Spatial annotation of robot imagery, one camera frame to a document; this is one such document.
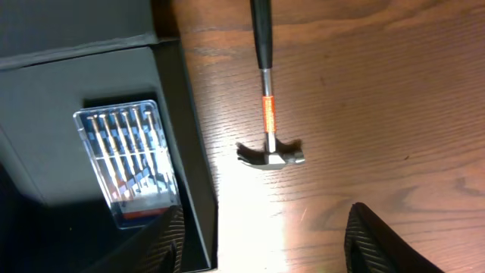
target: wood grain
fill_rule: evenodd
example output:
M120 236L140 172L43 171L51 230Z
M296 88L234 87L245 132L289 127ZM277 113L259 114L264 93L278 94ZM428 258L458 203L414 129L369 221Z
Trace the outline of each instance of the wood grain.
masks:
M364 202L447 272L485 271L485 2L273 0L278 135L262 148L249 1L173 2L220 205L220 272L345 272Z

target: screwdriver set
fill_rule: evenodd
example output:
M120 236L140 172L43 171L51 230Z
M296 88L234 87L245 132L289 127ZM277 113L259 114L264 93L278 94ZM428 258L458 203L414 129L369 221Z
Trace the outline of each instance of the screwdriver set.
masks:
M180 204L154 101L85 108L74 120L119 228L143 226Z

